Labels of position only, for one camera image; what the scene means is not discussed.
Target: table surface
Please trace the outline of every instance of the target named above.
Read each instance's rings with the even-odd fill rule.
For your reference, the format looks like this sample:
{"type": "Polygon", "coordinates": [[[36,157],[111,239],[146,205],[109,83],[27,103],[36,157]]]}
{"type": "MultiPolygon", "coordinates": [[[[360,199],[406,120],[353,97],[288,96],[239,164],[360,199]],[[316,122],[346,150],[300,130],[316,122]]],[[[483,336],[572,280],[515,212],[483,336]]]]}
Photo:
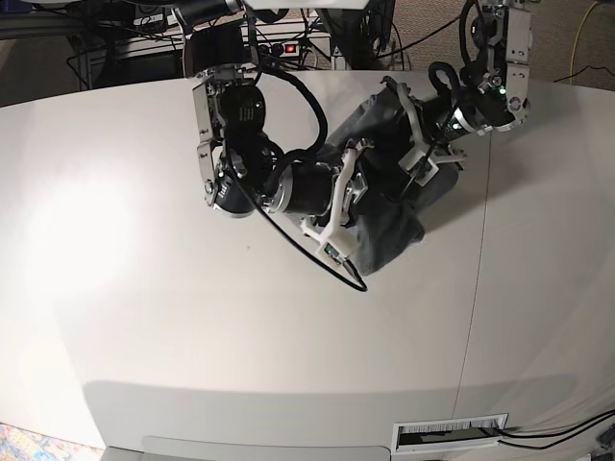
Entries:
{"type": "MultiPolygon", "coordinates": [[[[383,74],[298,75],[333,129],[383,74]]],[[[431,93],[421,74],[394,77],[431,93]]],[[[308,145],[301,96],[260,86],[269,135],[308,145]]],[[[0,421],[100,445],[91,414],[128,449],[147,435],[389,446],[398,422],[504,412],[550,427],[615,401],[614,94],[532,83],[527,125],[461,141],[467,169],[424,216],[425,241],[361,295],[258,216],[205,206],[190,88],[0,109],[0,421]]]]}

